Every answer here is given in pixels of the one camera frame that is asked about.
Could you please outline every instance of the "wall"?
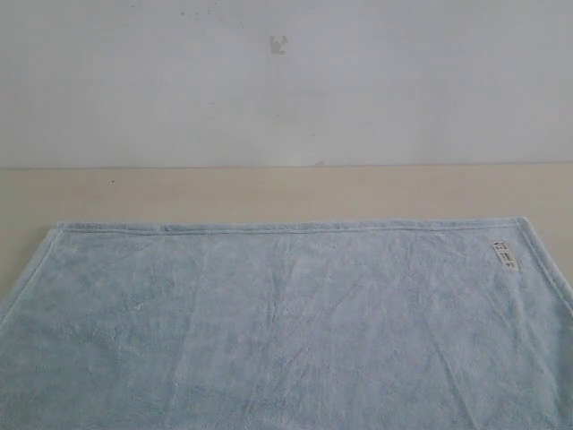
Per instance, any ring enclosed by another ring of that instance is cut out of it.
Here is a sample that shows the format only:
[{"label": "wall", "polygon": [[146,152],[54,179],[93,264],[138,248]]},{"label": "wall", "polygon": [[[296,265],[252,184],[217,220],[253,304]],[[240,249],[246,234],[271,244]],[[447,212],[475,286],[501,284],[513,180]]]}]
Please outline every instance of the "wall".
[{"label": "wall", "polygon": [[4,0],[1,167],[573,161],[570,0]]}]

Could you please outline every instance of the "white label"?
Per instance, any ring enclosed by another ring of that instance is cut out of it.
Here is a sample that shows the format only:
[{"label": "white label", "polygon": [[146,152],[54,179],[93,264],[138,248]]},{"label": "white label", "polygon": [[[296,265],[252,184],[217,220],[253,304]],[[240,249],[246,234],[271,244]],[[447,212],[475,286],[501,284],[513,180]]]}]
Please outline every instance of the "white label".
[{"label": "white label", "polygon": [[503,267],[513,271],[518,271],[519,266],[517,265],[516,257],[513,255],[507,242],[496,241],[493,242],[493,249],[498,253]]}]

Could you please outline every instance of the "light blue towel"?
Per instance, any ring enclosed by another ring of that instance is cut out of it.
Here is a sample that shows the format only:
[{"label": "light blue towel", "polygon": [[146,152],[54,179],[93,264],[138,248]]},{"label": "light blue towel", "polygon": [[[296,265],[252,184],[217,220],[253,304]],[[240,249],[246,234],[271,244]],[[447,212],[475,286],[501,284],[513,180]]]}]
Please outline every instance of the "light blue towel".
[{"label": "light blue towel", "polygon": [[525,219],[60,224],[0,309],[2,429],[573,426]]}]

